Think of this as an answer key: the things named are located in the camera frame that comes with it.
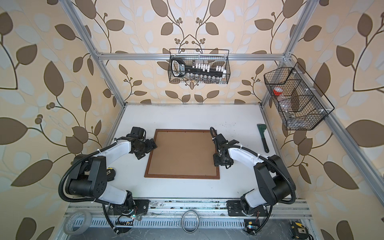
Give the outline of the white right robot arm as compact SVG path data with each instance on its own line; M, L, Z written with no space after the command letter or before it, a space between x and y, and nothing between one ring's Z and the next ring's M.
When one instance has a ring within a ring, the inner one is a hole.
M216 148L213 155L216 167L224 166L229 169L235 162L239 162L255 173L257 187L240 198L243 215L253 216L259 207L295 203L296 185L279 156L258 154L241 146L236 140L226 140L215 129L211 129L211 136Z

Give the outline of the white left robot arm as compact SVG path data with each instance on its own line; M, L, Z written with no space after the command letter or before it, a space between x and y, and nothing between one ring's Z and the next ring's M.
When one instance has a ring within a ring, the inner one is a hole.
M114 171L109 165L126 154L138 160L157 148L154 139L146 138L146 130L133 127L126 136L88 155L78 155L59 182L58 193L68 203L96 202L113 208L114 215L133 216L148 212L149 200L134 200L132 192L119 189L110 182Z

